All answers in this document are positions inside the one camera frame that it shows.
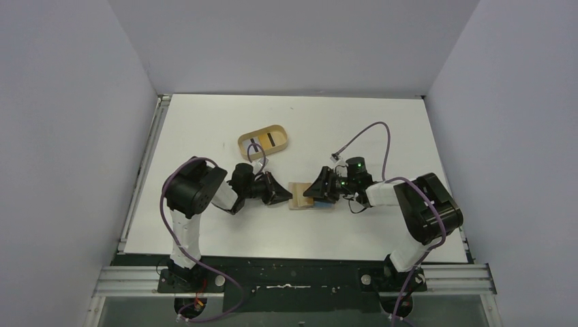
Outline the blue plastic card sleeves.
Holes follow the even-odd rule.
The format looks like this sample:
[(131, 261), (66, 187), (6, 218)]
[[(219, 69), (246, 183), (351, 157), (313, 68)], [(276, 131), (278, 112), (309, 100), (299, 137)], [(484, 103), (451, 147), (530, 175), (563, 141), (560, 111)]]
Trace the blue plastic card sleeves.
[(335, 205), (332, 203), (314, 201), (314, 204), (311, 207), (311, 209), (312, 210), (330, 210), (330, 209), (333, 209), (334, 206)]

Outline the beige card holder wallet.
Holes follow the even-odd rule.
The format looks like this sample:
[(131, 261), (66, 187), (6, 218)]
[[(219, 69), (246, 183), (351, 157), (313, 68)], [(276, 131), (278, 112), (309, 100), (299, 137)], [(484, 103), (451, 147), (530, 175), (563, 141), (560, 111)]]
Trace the beige card holder wallet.
[(289, 191), (292, 193), (292, 199), (288, 201), (288, 208), (293, 211), (312, 210), (314, 204), (313, 198), (306, 198), (303, 192), (311, 185), (311, 183), (288, 183)]

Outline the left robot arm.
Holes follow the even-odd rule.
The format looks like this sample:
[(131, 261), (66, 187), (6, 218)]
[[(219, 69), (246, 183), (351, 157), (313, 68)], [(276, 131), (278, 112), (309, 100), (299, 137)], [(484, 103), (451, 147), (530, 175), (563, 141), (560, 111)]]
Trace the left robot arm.
[(200, 218), (210, 205), (235, 215), (247, 199), (259, 199), (265, 205), (292, 199), (292, 194), (270, 172), (255, 172), (249, 163), (238, 163), (228, 181), (227, 174), (214, 161), (194, 156), (164, 182), (159, 209), (165, 225), (168, 225), (165, 207), (172, 219), (168, 227), (173, 241), (171, 269), (189, 272), (199, 264)]

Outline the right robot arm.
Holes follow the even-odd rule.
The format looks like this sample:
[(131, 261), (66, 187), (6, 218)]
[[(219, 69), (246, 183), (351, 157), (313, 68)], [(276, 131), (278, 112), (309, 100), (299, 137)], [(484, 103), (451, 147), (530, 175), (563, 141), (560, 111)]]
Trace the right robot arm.
[(391, 274), (410, 272), (463, 225), (461, 209), (434, 173), (413, 181), (396, 177), (378, 182), (367, 171), (363, 157), (345, 160), (344, 167), (344, 174), (322, 167), (303, 195), (331, 204), (345, 198), (363, 208), (398, 206), (404, 219), (401, 242), (384, 260)]

